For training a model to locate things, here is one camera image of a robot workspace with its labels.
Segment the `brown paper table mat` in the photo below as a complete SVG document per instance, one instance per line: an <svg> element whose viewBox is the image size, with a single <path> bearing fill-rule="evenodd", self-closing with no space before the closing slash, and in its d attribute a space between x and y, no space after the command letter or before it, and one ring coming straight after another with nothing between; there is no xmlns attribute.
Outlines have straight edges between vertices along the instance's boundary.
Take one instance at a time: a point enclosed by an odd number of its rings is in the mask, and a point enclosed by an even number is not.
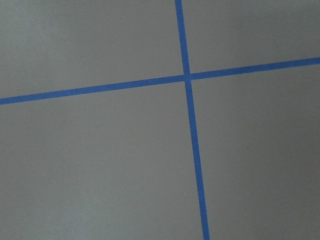
<svg viewBox="0 0 320 240"><path fill-rule="evenodd" d="M3 0L3 240L317 240L317 0Z"/></svg>

